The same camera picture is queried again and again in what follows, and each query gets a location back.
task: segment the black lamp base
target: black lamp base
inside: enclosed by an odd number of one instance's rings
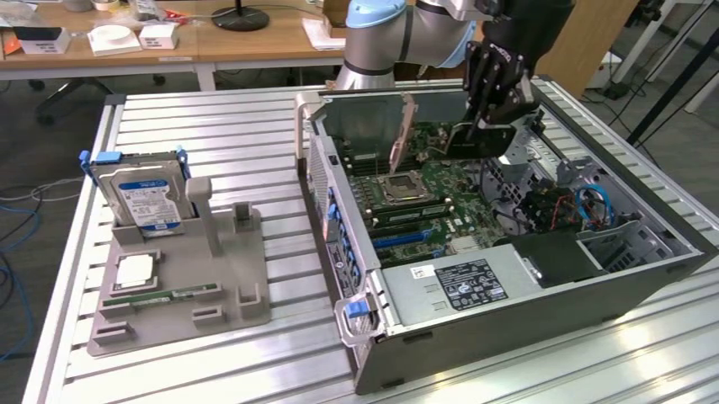
[[[242,15],[233,12],[234,7],[220,8],[212,15],[212,22],[230,31],[254,31],[269,24],[269,16],[257,8],[242,7]]]

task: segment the blue cable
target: blue cable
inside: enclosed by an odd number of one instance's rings
[[[30,304],[26,301],[25,287],[22,286],[22,282],[20,282],[20,279],[17,278],[17,276],[14,276],[14,274],[10,273],[10,271],[6,268],[0,267],[0,272],[2,272],[8,277],[12,277],[12,280],[14,281],[17,290],[20,292],[20,300],[22,301],[22,307],[25,309],[25,317],[26,317],[25,336],[22,337],[20,342],[14,345],[14,347],[12,347],[10,350],[5,352],[5,354],[0,357],[0,363],[1,363],[13,353],[16,353],[30,342],[32,333],[34,332],[34,324],[32,322]]]
[[[604,209],[608,212],[608,223],[609,225],[613,225],[616,221],[616,217],[615,217],[615,210],[611,207],[611,201],[608,200],[608,194],[604,188],[596,185],[595,183],[588,183],[587,185],[581,185],[573,195],[575,204],[579,206],[577,211],[580,212],[581,217],[587,221],[592,221],[592,218],[588,216],[587,212],[584,211],[584,207],[581,206],[581,191],[587,189],[595,191],[601,196],[601,200],[604,201]]]
[[[32,235],[34,234],[34,232],[37,231],[40,227],[40,216],[34,210],[9,208],[2,205],[0,205],[0,210],[5,210],[12,213],[24,213],[26,215],[32,215],[32,218],[33,218],[32,229],[26,232],[26,234],[22,237],[20,237],[20,239],[16,242],[13,242],[8,247],[0,248],[0,251],[2,253],[6,253],[8,251],[17,248],[17,246],[22,244],[24,242],[26,242],[26,240],[32,237]]]

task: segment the power supply label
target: power supply label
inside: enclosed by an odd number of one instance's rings
[[[508,298],[484,259],[435,269],[435,274],[455,310],[463,311]]]
[[[164,179],[121,183],[118,188],[137,227],[157,231],[180,225],[180,212],[174,202],[166,198],[170,189]]]

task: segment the white box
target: white box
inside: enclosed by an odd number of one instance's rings
[[[138,33],[138,43],[145,49],[174,49],[177,46],[174,24],[146,25]]]
[[[596,68],[595,76],[588,82],[587,88],[604,88],[608,84],[611,74],[619,69],[619,65],[621,65],[621,58],[611,52],[607,52],[604,59],[601,59],[601,64]]]
[[[121,53],[138,52],[142,47],[138,45],[137,36],[125,27],[104,25],[88,32],[89,48],[94,56],[118,55]]]
[[[68,50],[70,40],[68,30],[62,28],[54,40],[20,40],[20,45],[28,55],[58,55]]]

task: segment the aluminum extrusion table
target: aluminum extrusion table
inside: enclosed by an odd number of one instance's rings
[[[457,81],[429,84],[459,83]],[[701,234],[717,219],[551,82],[535,84]],[[612,322],[366,396],[352,393],[293,160],[293,97],[312,88],[130,96],[106,105],[93,153],[182,145],[210,176],[212,207],[262,214],[273,320],[105,358],[89,357],[110,209],[85,180],[24,403],[676,402],[719,400],[719,260]],[[557,123],[545,135],[584,155]]]

